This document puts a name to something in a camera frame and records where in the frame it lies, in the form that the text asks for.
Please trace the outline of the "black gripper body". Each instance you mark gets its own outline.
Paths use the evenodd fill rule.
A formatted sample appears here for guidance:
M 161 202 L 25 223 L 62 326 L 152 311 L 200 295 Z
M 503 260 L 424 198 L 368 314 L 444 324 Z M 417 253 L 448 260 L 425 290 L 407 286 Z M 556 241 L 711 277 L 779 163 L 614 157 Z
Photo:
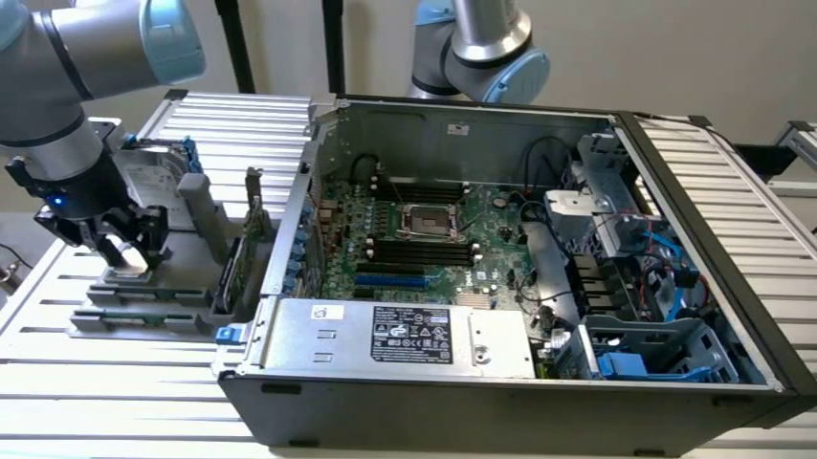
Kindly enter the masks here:
M 28 179 L 29 193 L 44 201 L 33 217 L 41 226 L 53 225 L 57 220 L 80 221 L 102 216 L 113 216 L 126 223 L 136 219 L 137 205 L 109 155 L 100 155 L 94 164 L 68 179 Z

